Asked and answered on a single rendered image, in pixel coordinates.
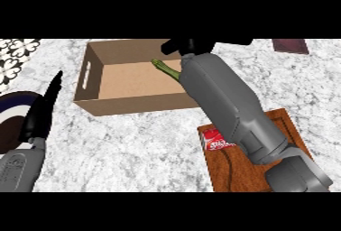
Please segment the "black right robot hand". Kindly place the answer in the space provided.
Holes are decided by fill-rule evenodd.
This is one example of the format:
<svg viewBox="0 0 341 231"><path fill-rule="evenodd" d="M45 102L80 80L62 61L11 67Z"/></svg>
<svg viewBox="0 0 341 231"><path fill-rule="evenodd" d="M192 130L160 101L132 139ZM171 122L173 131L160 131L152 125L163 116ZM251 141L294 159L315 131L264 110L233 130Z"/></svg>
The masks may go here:
<svg viewBox="0 0 341 231"><path fill-rule="evenodd" d="M253 43L253 39L177 39L171 38L161 45L161 52L166 55L170 55L176 51L185 56L189 53L195 55L210 53L214 47L214 44L229 43L236 45L250 45Z"/></svg>

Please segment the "green squash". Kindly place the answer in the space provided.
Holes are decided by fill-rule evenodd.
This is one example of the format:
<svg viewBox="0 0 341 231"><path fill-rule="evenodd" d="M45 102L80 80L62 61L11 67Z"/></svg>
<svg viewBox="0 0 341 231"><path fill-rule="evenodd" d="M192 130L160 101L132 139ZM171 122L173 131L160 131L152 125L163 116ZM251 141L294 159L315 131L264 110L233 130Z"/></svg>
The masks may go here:
<svg viewBox="0 0 341 231"><path fill-rule="evenodd" d="M151 60L155 68L163 71L176 81L180 80L180 72L173 69L163 60L152 59Z"/></svg>

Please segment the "brown cardboard box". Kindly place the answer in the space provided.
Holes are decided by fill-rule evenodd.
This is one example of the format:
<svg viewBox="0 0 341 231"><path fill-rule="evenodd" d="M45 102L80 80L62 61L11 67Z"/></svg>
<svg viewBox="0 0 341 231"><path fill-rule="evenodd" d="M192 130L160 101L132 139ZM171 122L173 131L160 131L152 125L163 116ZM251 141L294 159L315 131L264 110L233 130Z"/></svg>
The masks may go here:
<svg viewBox="0 0 341 231"><path fill-rule="evenodd" d="M90 42L76 88L76 104L95 116L192 108L197 101L180 83L154 66L163 60L176 70L180 54L161 52L164 39Z"/></svg>

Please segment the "brown wooden cutting board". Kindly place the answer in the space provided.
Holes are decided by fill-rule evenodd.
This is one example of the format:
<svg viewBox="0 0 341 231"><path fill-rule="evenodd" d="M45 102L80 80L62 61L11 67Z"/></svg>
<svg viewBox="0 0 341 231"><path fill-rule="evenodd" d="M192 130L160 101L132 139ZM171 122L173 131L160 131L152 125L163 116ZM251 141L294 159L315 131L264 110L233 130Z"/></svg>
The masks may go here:
<svg viewBox="0 0 341 231"><path fill-rule="evenodd" d="M281 108L267 111L266 115L285 134L288 142L300 147L309 158L312 158L287 110ZM266 183L266 171L279 164L279 161L275 161L267 165L254 165L238 146L231 146L223 150L214 151L202 149L202 152L214 192L272 191L272 188Z"/></svg>

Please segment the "dark maroon flat object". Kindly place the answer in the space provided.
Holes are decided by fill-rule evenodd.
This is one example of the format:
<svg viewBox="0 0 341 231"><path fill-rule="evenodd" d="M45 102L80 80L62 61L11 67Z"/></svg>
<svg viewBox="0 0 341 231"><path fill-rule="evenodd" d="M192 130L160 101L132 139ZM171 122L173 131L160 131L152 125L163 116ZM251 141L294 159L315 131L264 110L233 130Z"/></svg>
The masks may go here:
<svg viewBox="0 0 341 231"><path fill-rule="evenodd" d="M278 52L295 54L309 54L307 43L304 39L273 39L273 49Z"/></svg>

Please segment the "red can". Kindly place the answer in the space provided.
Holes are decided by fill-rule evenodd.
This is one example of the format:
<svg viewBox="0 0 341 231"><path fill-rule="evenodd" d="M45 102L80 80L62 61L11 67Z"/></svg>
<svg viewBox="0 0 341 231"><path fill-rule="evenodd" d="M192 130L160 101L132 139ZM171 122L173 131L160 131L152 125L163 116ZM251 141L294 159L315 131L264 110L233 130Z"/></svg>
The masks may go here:
<svg viewBox="0 0 341 231"><path fill-rule="evenodd" d="M200 137L202 148L205 151L216 151L235 146L233 143L229 143L225 140L225 137L216 128L207 129L201 133Z"/></svg>

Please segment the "black white patterned mat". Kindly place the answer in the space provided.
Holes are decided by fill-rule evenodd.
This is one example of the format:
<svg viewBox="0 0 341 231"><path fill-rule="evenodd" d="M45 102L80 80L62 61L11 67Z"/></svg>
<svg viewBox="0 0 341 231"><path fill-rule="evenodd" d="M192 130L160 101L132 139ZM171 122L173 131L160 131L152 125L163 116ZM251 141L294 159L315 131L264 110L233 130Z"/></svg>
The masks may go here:
<svg viewBox="0 0 341 231"><path fill-rule="evenodd" d="M39 39L0 39L0 94L8 90L39 46Z"/></svg>

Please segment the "dark blue white plate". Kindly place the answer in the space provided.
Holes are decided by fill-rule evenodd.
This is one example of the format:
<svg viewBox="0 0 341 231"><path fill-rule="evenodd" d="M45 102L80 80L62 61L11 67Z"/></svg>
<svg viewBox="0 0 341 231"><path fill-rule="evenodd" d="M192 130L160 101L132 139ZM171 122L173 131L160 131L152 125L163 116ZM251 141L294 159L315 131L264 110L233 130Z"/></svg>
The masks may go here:
<svg viewBox="0 0 341 231"><path fill-rule="evenodd" d="M19 141L21 127L39 94L18 91L0 96L0 156L15 149L33 146Z"/></svg>

